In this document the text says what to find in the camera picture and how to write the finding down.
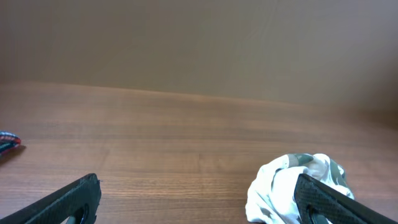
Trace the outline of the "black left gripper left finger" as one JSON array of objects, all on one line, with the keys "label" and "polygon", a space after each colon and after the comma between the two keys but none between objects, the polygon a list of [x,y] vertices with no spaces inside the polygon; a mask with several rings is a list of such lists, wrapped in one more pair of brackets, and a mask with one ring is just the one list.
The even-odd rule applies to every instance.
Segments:
[{"label": "black left gripper left finger", "polygon": [[1,224],[90,224],[96,221],[100,204],[100,181],[94,173],[58,189],[52,194],[1,219]]}]

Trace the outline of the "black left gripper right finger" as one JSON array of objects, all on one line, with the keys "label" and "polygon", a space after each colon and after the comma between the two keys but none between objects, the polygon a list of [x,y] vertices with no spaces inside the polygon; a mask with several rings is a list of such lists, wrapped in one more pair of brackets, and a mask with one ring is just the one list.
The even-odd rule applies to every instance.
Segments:
[{"label": "black left gripper right finger", "polygon": [[302,224],[397,224],[307,174],[300,174],[294,199]]}]

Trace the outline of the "white camouflage baby garment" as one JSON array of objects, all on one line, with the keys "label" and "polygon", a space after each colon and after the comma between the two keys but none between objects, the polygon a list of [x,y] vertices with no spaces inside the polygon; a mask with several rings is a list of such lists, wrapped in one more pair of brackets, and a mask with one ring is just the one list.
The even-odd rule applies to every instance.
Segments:
[{"label": "white camouflage baby garment", "polygon": [[344,168],[325,154],[286,154],[263,165],[248,189],[246,217],[254,223],[300,223],[294,190],[300,174],[354,199]]}]

